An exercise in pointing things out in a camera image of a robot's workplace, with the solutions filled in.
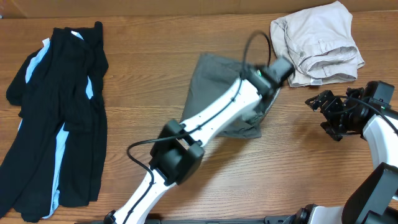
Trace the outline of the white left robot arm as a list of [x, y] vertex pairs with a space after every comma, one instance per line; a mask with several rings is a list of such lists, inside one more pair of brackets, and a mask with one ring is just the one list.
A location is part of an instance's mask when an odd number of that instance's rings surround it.
[[104, 223], [144, 223], [169, 189], [185, 182], [200, 166], [205, 146], [262, 99], [272, 98], [290, 75], [274, 67], [250, 67], [216, 101], [181, 123], [171, 120], [153, 145], [146, 175], [131, 198], [109, 212]]

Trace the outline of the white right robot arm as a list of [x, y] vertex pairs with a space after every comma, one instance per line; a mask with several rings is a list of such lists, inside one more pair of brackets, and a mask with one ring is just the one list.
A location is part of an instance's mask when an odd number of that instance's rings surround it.
[[344, 96], [325, 90], [306, 100], [326, 118], [322, 128], [333, 140], [360, 135], [369, 145], [373, 172], [340, 207], [312, 205], [297, 213], [296, 223], [397, 223], [397, 112], [392, 90], [348, 88]]

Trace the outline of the grey shorts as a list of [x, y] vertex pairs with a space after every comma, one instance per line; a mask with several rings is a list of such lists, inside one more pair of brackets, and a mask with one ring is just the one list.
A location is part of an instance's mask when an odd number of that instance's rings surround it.
[[[190, 81], [181, 120], [195, 116], [217, 98], [239, 77], [241, 62], [215, 54], [202, 54]], [[257, 107], [240, 116], [218, 135], [227, 138], [254, 139], [262, 136], [261, 122], [274, 104], [279, 92], [262, 100]]]

